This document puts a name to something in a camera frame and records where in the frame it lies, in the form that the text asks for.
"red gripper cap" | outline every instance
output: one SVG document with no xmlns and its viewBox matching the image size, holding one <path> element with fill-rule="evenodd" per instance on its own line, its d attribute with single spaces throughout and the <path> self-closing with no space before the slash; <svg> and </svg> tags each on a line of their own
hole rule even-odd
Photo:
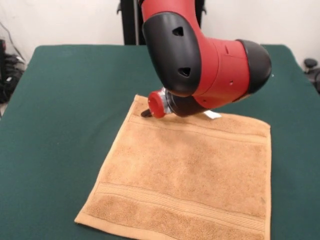
<svg viewBox="0 0 320 240">
<path fill-rule="evenodd" d="M 157 91 L 150 93 L 148 105 L 152 116 L 156 119 L 163 118 L 166 115 L 163 100 Z"/>
</svg>

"towel edge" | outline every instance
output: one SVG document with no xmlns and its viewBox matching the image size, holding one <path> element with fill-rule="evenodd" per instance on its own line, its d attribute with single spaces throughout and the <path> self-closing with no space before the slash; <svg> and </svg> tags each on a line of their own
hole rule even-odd
<svg viewBox="0 0 320 240">
<path fill-rule="evenodd" d="M 271 138 L 271 131 L 266 138 L 267 140 L 267 166 L 266 166 L 266 190 L 265 190 L 265 197 L 268 199 L 266 203 L 266 210 L 265 210 L 265 230 L 264 230 L 264 240 L 271 239 L 271 215 L 272 215 L 272 192 L 271 192 L 271 173 L 272 173 L 272 138 Z"/>
<path fill-rule="evenodd" d="M 100 219 L 100 218 L 85 214 L 83 212 L 78 214 L 74 222 L 76 224 L 82 224 L 85 226 L 88 226 L 87 224 L 88 222 L 90 222 L 90 226 L 88 227 L 98 229 L 105 233 L 122 236 L 130 239 L 177 240 L 176 238 L 173 238 L 171 236 L 165 235 L 160 232 L 119 225 L 116 223 L 106 221 L 104 219 Z"/>
</svg>

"black cable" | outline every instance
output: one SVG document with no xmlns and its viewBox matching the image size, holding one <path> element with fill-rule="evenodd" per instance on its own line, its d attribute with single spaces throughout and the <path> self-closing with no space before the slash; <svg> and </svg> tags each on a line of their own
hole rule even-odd
<svg viewBox="0 0 320 240">
<path fill-rule="evenodd" d="M 4 59 L 4 61 L 5 61 L 5 64 L 7 65 L 7 64 L 9 64 L 9 65 L 16 65 L 16 64 L 18 64 L 20 61 L 19 61 L 19 59 L 17 59 L 17 58 L 15 58 L 15 57 L 6 57 L 5 59 Z"/>
<path fill-rule="evenodd" d="M 16 48 L 16 46 L 15 46 L 15 44 L 14 44 L 14 41 L 12 40 L 11 33 L 10 33 L 10 31 L 8 30 L 8 28 L 6 28 L 1 21 L 0 21 L 0 26 L 8 33 L 9 40 L 10 40 L 10 42 L 11 42 L 14 50 L 16 51 L 16 53 L 20 56 L 20 58 L 22 58 L 23 61 L 26 61 L 26 60 L 24 59 L 24 57 L 21 55 L 20 51 Z"/>
</svg>

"white wall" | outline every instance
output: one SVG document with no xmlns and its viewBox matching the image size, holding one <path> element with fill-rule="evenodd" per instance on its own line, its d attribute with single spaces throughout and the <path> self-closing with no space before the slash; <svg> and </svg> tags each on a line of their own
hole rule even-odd
<svg viewBox="0 0 320 240">
<path fill-rule="evenodd" d="M 29 60 L 39 45 L 122 45 L 119 2 L 0 0 L 0 21 Z M 202 29 L 209 37 L 285 44 L 299 64 L 306 57 L 320 61 L 319 0 L 206 0 L 206 8 Z M 0 36 L 7 36 L 2 29 Z"/>
</svg>

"green cloth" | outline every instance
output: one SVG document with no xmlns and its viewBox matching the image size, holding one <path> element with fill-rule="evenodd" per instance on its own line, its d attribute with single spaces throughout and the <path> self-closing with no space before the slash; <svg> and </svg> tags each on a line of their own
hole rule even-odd
<svg viewBox="0 0 320 240">
<path fill-rule="evenodd" d="M 218 111 L 271 125 L 272 239 L 320 239 L 320 99 L 287 47 L 265 47 L 274 77 Z M 74 219 L 135 94 L 159 88 L 145 46 L 38 47 L 0 121 L 0 239 L 122 239 Z"/>
</svg>

